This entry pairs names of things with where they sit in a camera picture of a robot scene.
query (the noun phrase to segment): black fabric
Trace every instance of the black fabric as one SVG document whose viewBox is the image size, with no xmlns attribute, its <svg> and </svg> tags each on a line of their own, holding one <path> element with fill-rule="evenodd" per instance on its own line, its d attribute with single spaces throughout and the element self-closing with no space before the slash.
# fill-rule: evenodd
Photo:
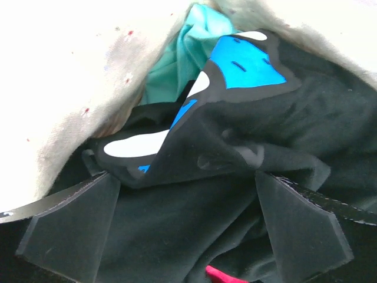
<svg viewBox="0 0 377 283">
<path fill-rule="evenodd" d="M 255 170 L 371 205 L 377 192 L 376 91 L 331 62 L 276 42 L 274 51 L 261 50 L 270 50 L 270 63 L 288 87 L 225 89 L 217 79 L 221 70 L 210 61 L 203 70 L 215 78 L 205 90 L 210 95 L 205 101 L 201 93 L 192 96 L 199 100 L 193 111 L 155 156 L 143 159 L 151 162 L 147 173 L 135 177 L 133 163 L 105 156 L 103 146 L 169 129 L 176 103 L 137 107 L 121 133 L 92 141 L 98 163 L 124 184 L 98 283 L 205 283 L 208 264 L 250 282 L 273 275 Z"/>
</svg>

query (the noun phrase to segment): white fabric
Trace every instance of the white fabric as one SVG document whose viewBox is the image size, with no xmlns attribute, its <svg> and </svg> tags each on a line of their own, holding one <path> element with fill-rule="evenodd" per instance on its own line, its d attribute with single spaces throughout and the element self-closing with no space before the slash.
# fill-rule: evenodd
<svg viewBox="0 0 377 283">
<path fill-rule="evenodd" d="M 0 212 L 42 198 L 70 154 L 134 93 L 193 2 L 268 28 L 377 89 L 377 0 L 5 1 Z"/>
</svg>

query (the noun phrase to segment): beige fabric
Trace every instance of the beige fabric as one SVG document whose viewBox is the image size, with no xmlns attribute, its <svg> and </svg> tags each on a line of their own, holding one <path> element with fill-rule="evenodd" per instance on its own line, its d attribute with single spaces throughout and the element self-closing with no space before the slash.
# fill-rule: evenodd
<svg viewBox="0 0 377 283">
<path fill-rule="evenodd" d="M 193 2 L 1 4 L 0 211 L 42 198 L 70 154 L 120 107 L 134 105 L 136 90 Z M 204 2 L 240 29 L 277 31 L 377 89 L 375 0 Z"/>
</svg>

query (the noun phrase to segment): teal cloth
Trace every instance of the teal cloth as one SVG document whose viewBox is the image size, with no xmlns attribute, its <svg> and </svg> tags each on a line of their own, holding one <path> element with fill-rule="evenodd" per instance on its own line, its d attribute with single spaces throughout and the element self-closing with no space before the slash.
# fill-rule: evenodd
<svg viewBox="0 0 377 283">
<path fill-rule="evenodd" d="M 176 101 L 187 82 L 196 80 L 219 37 L 237 32 L 223 14 L 193 5 L 178 37 L 149 72 L 140 104 Z"/>
</svg>

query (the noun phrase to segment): garment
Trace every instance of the garment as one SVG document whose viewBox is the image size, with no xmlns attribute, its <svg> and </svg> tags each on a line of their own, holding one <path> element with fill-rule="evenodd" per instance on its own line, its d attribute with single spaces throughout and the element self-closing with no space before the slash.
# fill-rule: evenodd
<svg viewBox="0 0 377 283">
<path fill-rule="evenodd" d="M 186 83 L 197 78 L 219 37 L 235 32 L 228 17 L 194 4 L 177 38 L 148 73 L 141 104 L 175 101 Z"/>
<path fill-rule="evenodd" d="M 139 106 L 91 142 L 124 184 L 98 282 L 204 283 L 208 265 L 271 282 L 255 171 L 330 195 L 349 174 L 348 203 L 376 196 L 376 109 L 370 86 L 271 32 L 221 37 L 183 104 Z"/>
</svg>

